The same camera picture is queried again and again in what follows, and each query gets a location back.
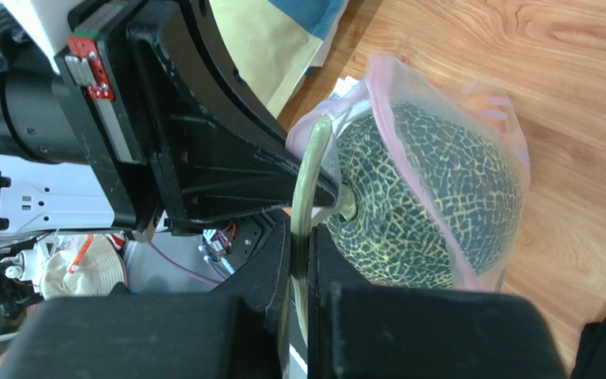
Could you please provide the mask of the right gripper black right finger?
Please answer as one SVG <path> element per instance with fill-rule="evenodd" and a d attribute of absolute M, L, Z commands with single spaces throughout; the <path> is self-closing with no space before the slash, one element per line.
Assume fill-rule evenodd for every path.
<path fill-rule="evenodd" d="M 524 298 L 370 284 L 324 227 L 309 238 L 311 378 L 563 378 Z"/>

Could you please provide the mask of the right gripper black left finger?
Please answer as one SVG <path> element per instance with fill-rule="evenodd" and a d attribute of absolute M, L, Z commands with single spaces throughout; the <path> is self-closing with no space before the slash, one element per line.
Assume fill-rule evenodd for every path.
<path fill-rule="evenodd" d="M 22 324 L 0 378 L 287 378 L 290 232 L 208 293 L 57 298 Z"/>

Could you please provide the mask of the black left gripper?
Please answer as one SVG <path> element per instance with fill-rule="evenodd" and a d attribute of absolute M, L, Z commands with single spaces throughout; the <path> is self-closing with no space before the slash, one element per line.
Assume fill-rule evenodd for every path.
<path fill-rule="evenodd" d="M 0 231 L 145 231 L 161 212 L 126 37 L 145 1 L 0 1 Z"/>

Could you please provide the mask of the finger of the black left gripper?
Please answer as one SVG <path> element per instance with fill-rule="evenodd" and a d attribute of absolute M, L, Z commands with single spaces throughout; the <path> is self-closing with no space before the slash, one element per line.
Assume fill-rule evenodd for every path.
<path fill-rule="evenodd" d="M 291 204 L 301 161 L 242 79 L 206 1 L 145 1 L 126 26 L 151 168 L 177 235 Z"/>

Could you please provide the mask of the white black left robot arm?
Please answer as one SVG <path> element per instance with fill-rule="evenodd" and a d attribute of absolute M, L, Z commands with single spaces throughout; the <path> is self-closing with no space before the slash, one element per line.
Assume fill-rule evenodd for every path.
<path fill-rule="evenodd" d="M 225 227 L 289 206 L 301 160 L 208 2 L 0 2 L 0 241 Z"/>

